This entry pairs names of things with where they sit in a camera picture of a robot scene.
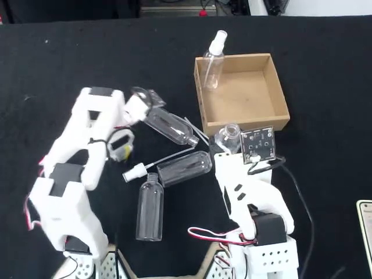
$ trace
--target black cable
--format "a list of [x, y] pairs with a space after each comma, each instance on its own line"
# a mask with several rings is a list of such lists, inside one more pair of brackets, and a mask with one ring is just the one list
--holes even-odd
[[262, 167], [261, 169], [258, 170], [252, 170], [257, 166], [257, 163], [253, 163], [252, 167], [248, 170], [248, 175], [252, 176], [257, 173], [263, 173], [264, 171], [273, 170], [276, 169], [277, 167], [283, 166], [283, 164], [285, 163], [285, 157], [277, 156], [276, 159], [278, 160], [276, 163], [267, 167]]
[[228, 16], [228, 13], [227, 13], [226, 10], [223, 8], [223, 4], [222, 4], [219, 0], [216, 0], [216, 1], [217, 1], [217, 3], [220, 5], [221, 10], [224, 12], [224, 14]]
[[209, 4], [210, 1], [211, 0], [208, 0], [207, 3], [205, 3], [205, 5], [203, 6], [203, 0], [200, 0], [200, 5], [201, 5], [201, 7], [202, 7], [203, 10], [205, 10], [205, 8], [208, 6], [208, 4]]
[[5, 14], [6, 14], [6, 17], [8, 18], [8, 22], [10, 24], [13, 24], [14, 23], [14, 17], [13, 17], [13, 11], [12, 9], [10, 8], [10, 4], [8, 2], [8, 0], [2, 0], [2, 3], [3, 3], [3, 6], [4, 6], [4, 9], [5, 9]]
[[214, 7], [216, 8], [216, 16], [219, 16], [219, 10], [217, 8], [217, 0], [214, 0]]
[[246, 257], [246, 253], [244, 253], [244, 258], [245, 258], [245, 276], [244, 279], [248, 276], [248, 259]]
[[79, 266], [78, 263], [77, 263], [77, 261], [76, 261], [75, 259], [73, 259], [71, 256], [69, 256], [69, 258], [75, 262], [75, 264], [76, 264], [75, 269], [74, 269], [70, 274], [68, 274], [68, 275], [66, 275], [66, 276], [63, 276], [63, 277], [61, 277], [61, 278], [58, 278], [58, 279], [65, 279], [65, 278], [68, 278], [68, 277], [70, 277], [72, 274], [74, 274], [74, 272], [77, 270], [77, 267]]
[[297, 194], [300, 197], [300, 200], [302, 202], [303, 207], [305, 208], [305, 211], [307, 213], [307, 216], [308, 216], [309, 221], [310, 221], [310, 226], [311, 226], [311, 232], [310, 232], [311, 235], [310, 235], [309, 250], [308, 250], [308, 252], [306, 254], [305, 261], [303, 262], [303, 266], [302, 266], [302, 270], [300, 272], [300, 276], [298, 277], [299, 279], [303, 279], [304, 276], [305, 276], [305, 273], [306, 273], [307, 266], [309, 265], [310, 257], [311, 257], [311, 255], [313, 253], [313, 248], [314, 248], [314, 243], [315, 243], [315, 226], [314, 226], [312, 215], [310, 214], [310, 210], [309, 210], [309, 208], [308, 208], [308, 206], [307, 206], [307, 204], [305, 202], [305, 199], [303, 198], [302, 193], [301, 193], [301, 191], [300, 191], [300, 189], [298, 187], [297, 180], [296, 180], [295, 176], [283, 164], [281, 165], [281, 167], [290, 176], [290, 178], [292, 179], [293, 183], [295, 184], [295, 187], [296, 187], [296, 190], [297, 190]]
[[337, 279], [337, 277], [345, 271], [346, 267], [341, 266], [331, 277], [330, 279]]
[[118, 262], [119, 262], [119, 229], [116, 230], [115, 232], [115, 271], [116, 271], [116, 278], [120, 278], [119, 277], [119, 266], [118, 266]]

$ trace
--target black tablecloth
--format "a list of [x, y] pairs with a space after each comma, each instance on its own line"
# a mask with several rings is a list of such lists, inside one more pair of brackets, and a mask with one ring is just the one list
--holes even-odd
[[[276, 133], [277, 151], [297, 177], [316, 226], [306, 278], [368, 278], [356, 212], [372, 199], [372, 17], [226, 17], [117, 20], [0, 27], [0, 261], [1, 278], [48, 278], [63, 256], [43, 232], [27, 232], [23, 201], [85, 86], [154, 88], [167, 109], [201, 125], [194, 57], [218, 29], [228, 32], [225, 53], [272, 54], [291, 121]], [[144, 124], [135, 127], [133, 163], [153, 162], [182, 147]], [[208, 243], [188, 226], [231, 228], [213, 173], [165, 190], [163, 241], [134, 239], [138, 187], [105, 169], [91, 206], [138, 276], [195, 274]], [[293, 214], [302, 263], [309, 221], [292, 184], [273, 173]]]

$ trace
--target robotic arm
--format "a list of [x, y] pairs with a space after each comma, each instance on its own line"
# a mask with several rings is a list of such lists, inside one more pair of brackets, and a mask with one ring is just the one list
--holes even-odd
[[[154, 91], [142, 88], [133, 88], [127, 103], [119, 90], [83, 88], [65, 130], [40, 161], [44, 177], [36, 179], [29, 198], [53, 247], [88, 267], [78, 275], [80, 279], [90, 278], [95, 265], [96, 271], [99, 269], [108, 247], [87, 190], [97, 187], [107, 156], [121, 161], [130, 154], [134, 135], [126, 127], [163, 105]], [[81, 149], [88, 150], [85, 166], [66, 163]]]
[[[270, 184], [271, 170], [247, 175], [251, 164], [242, 154], [217, 153], [216, 178], [231, 220], [239, 230], [229, 233], [230, 241], [256, 239], [255, 245], [229, 245], [231, 267], [237, 279], [297, 279], [296, 241], [289, 236], [294, 220], [280, 191]], [[260, 162], [257, 168], [266, 167]]]

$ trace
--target red and white wire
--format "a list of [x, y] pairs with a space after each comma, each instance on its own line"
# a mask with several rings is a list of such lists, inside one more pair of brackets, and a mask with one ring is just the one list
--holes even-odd
[[231, 265], [228, 261], [226, 261], [224, 258], [220, 257], [219, 255], [215, 255], [214, 256], [214, 262], [216, 264], [218, 264], [222, 269], [230, 269], [231, 268]]
[[[236, 229], [234, 229], [232, 231], [228, 231], [228, 232], [224, 232], [222, 234], [219, 234], [219, 233], [216, 233], [216, 232], [207, 230], [205, 228], [190, 227], [190, 228], [187, 229], [187, 232], [189, 233], [189, 235], [191, 235], [194, 238], [201, 239], [201, 240], [221, 242], [223, 244], [233, 244], [233, 245], [245, 246], [245, 245], [250, 245], [250, 244], [256, 243], [255, 240], [249, 240], [249, 241], [230, 241], [230, 240], [228, 240], [226, 238], [222, 238], [222, 237], [225, 237], [227, 234], [233, 233], [233, 232], [238, 231], [238, 230], [240, 230], [240, 228], [236, 228]], [[212, 235], [214, 235], [216, 237], [207, 237], [205, 235], [197, 234], [197, 233], [195, 233], [193, 231], [203, 231], [205, 233], [212, 234]]]
[[219, 247], [225, 251], [226, 255], [231, 259], [231, 253], [230, 253], [230, 250], [228, 249], [228, 246], [225, 246], [224, 244], [222, 244], [221, 242], [219, 242]]
[[32, 231], [34, 229], [35, 225], [41, 226], [41, 222], [37, 221], [37, 220], [31, 221], [30, 211], [28, 210], [27, 202], [28, 202], [28, 195], [27, 195], [26, 200], [24, 201], [24, 204], [23, 204], [23, 212], [24, 212], [24, 215], [26, 217], [27, 229], [29, 231]]

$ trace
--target cardboard box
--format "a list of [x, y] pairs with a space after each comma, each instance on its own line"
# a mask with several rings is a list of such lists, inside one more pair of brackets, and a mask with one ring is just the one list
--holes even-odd
[[202, 57], [195, 59], [194, 78], [203, 131], [215, 134], [229, 123], [242, 130], [274, 126], [283, 129], [289, 113], [274, 62], [269, 53], [225, 56], [219, 86], [202, 90]]

